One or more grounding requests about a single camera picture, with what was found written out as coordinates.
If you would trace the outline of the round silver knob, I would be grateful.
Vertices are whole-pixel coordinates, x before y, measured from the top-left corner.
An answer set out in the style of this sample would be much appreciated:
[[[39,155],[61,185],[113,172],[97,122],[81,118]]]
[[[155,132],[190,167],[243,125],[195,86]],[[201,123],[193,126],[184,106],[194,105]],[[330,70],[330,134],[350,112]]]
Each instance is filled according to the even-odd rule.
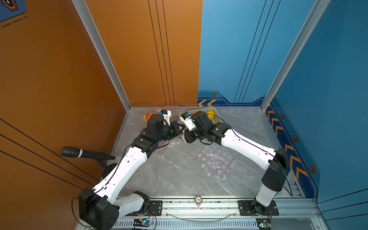
[[[203,202],[203,199],[202,199],[202,197],[201,196],[196,196],[195,197],[195,204],[199,207],[201,204],[202,204],[202,202]]]

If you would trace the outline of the aluminium corner post right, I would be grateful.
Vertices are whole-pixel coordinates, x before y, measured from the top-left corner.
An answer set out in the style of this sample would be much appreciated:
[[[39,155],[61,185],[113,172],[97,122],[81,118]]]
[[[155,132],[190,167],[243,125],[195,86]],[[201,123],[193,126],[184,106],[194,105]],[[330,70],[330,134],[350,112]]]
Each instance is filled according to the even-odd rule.
[[[308,14],[301,30],[299,31],[289,53],[287,54],[282,66],[280,67],[274,81],[272,82],[260,109],[264,113],[268,106],[271,104],[272,99],[275,97],[277,91],[281,87],[283,81],[285,80],[287,74],[289,73],[294,62],[298,58],[300,52],[308,41],[310,35],[312,34],[314,28],[318,24],[320,18],[325,12],[330,0],[317,0],[310,13]]]

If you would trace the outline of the aluminium corner post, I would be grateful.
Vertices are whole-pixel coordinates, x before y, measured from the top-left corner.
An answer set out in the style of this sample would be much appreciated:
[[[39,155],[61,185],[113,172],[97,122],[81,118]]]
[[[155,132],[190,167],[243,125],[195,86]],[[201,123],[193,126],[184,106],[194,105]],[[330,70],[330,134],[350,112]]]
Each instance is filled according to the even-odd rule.
[[[108,54],[108,51],[104,45],[98,28],[94,22],[94,19],[89,11],[86,1],[83,0],[72,0],[72,3],[92,41],[95,50],[125,108],[128,111],[131,108],[131,104],[128,100],[126,92],[122,86],[121,80],[118,77],[117,71],[113,65],[113,62]]]
[[[272,82],[260,109],[264,113],[268,106],[271,104],[272,99],[275,97],[277,91],[281,87],[283,81],[285,80],[287,74],[289,73],[294,62],[298,58],[300,52],[308,41],[310,35],[312,34],[314,28],[318,24],[320,18],[325,12],[330,0],[317,0],[310,13],[308,14],[301,30],[299,31],[289,53],[287,54],[282,66],[280,67],[274,81]]]

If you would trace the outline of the aluminium corner post left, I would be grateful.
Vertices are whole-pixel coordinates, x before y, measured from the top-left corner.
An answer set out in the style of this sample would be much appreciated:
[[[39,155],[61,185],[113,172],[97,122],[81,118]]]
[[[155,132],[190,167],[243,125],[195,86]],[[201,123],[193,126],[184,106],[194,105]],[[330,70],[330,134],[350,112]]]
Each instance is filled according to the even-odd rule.
[[[94,19],[89,11],[86,1],[83,0],[72,0],[72,3],[92,41],[95,50],[125,108],[128,111],[131,108],[131,104],[128,100],[126,92],[122,86],[121,80],[118,77],[117,71],[113,65],[113,62],[108,54],[108,51],[104,45],[98,28],[94,22]]]

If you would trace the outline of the black microphone on stand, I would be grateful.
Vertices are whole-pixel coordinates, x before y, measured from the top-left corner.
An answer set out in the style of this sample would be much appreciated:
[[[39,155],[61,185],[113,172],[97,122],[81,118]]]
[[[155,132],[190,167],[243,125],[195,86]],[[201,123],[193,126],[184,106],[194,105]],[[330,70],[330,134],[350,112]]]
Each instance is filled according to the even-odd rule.
[[[87,158],[96,160],[99,163],[99,165],[103,168],[102,174],[103,179],[105,179],[112,172],[112,170],[117,167],[117,163],[107,165],[107,161],[115,160],[116,158],[114,156],[102,152],[87,151],[74,147],[63,147],[60,152],[60,155],[69,158]]]

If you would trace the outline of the green circuit board right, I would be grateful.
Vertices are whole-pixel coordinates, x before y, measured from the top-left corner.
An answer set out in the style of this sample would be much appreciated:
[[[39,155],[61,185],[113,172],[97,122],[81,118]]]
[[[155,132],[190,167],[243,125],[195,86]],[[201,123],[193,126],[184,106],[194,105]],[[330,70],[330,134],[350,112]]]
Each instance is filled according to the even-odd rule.
[[[257,223],[259,230],[271,230],[272,228],[272,223],[268,219],[257,218],[256,223]]]

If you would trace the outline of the clear zip-top bag blue zipper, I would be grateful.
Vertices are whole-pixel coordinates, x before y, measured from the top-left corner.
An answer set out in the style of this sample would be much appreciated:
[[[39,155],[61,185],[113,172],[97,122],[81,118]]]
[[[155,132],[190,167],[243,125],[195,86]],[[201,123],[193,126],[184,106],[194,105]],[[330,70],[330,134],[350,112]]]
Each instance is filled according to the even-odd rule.
[[[164,107],[157,107],[157,108],[151,108],[151,110],[149,110],[144,116],[143,116],[143,120],[145,122],[148,121],[148,119],[154,115],[154,114],[160,114],[163,115],[164,119],[166,120],[167,123],[170,123],[173,118],[178,119],[178,114],[180,112],[184,112],[186,110],[185,107],[182,106],[178,106],[178,105],[167,105]]]

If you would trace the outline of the green circuit board left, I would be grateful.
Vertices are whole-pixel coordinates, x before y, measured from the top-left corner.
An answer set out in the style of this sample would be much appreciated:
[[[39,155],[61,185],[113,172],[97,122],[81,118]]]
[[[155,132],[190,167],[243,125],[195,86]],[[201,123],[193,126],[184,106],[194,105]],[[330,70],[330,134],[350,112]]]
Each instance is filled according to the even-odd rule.
[[[141,228],[148,228],[153,225],[152,220],[148,218],[141,218],[141,219],[134,219],[133,221],[133,228],[141,227]]]

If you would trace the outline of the yellow basket peach right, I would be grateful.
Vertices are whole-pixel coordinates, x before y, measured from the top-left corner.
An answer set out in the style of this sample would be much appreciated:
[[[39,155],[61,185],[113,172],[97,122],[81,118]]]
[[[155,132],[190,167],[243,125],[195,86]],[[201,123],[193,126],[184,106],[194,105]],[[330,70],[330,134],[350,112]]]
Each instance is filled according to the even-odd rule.
[[[210,120],[213,120],[215,118],[215,113],[213,111],[208,111],[206,112],[206,115],[207,117],[210,119]]]

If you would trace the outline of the green circuit board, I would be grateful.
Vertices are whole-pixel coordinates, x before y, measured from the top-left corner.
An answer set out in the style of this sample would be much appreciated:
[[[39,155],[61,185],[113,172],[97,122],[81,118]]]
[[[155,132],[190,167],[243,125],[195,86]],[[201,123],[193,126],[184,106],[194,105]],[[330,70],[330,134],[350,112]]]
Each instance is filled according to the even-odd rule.
[[[272,228],[272,223],[268,219],[257,218],[256,223],[257,223],[259,230],[271,230]]]
[[[141,219],[134,219],[133,221],[133,228],[141,227],[141,228],[148,228],[153,225],[152,220],[148,218],[141,218]]]

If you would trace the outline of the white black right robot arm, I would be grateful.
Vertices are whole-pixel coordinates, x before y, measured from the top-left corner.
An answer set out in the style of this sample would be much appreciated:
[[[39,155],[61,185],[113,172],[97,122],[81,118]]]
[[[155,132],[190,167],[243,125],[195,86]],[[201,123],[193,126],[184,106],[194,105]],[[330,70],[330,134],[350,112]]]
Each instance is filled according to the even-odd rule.
[[[192,115],[184,112],[179,118],[186,126],[184,138],[187,143],[206,139],[209,144],[216,143],[237,151],[265,170],[261,187],[251,207],[255,215],[271,215],[271,203],[288,181],[290,160],[287,151],[282,148],[272,149],[246,138],[224,120],[213,123],[203,111]]]

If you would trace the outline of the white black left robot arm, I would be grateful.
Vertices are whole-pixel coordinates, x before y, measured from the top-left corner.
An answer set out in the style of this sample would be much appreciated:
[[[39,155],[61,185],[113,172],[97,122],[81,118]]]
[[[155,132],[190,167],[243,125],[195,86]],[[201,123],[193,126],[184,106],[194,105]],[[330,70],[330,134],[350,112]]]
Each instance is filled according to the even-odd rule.
[[[168,123],[163,115],[154,114],[147,127],[127,146],[127,152],[117,166],[93,189],[84,189],[76,198],[79,204],[78,222],[85,228],[110,230],[120,217],[148,212],[149,196],[135,191],[119,198],[119,194],[134,172],[159,148],[161,141],[170,141],[185,130],[177,121]]]

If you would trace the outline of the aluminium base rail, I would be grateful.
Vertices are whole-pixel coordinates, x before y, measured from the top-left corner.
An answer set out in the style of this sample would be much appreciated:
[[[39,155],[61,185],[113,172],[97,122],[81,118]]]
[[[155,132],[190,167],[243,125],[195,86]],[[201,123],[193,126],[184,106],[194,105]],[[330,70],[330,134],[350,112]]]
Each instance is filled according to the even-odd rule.
[[[204,196],[198,207],[195,197],[166,196],[150,199],[144,215],[120,217],[111,230],[259,230],[256,219],[268,219],[272,230],[327,230],[312,199],[275,198],[271,215],[255,215],[252,199],[237,196]],[[148,228],[133,228],[134,219],[150,219]]]

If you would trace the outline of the green perforated plastic basket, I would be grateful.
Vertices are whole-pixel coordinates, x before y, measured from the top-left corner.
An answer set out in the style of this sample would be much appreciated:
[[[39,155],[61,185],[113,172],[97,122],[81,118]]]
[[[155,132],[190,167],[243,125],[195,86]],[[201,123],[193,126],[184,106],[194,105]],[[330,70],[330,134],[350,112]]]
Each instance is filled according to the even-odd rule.
[[[178,117],[180,118],[181,115],[185,112],[188,112],[190,115],[192,115],[196,112],[204,112],[205,114],[208,115],[209,119],[212,121],[213,124],[216,124],[217,122],[220,122],[220,119],[218,118],[219,114],[218,114],[216,108],[214,108],[214,107],[200,107],[199,109],[186,110],[186,111],[180,112],[178,114]]]

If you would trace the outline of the pink-trimmed bag of bags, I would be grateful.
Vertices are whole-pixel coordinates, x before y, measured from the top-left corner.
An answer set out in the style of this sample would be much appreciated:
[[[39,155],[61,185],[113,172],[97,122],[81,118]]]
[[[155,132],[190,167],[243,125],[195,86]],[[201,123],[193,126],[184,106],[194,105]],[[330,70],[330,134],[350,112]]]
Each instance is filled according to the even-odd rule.
[[[238,164],[228,151],[215,145],[205,145],[195,155],[195,159],[208,176],[219,181],[232,178],[232,173]]]

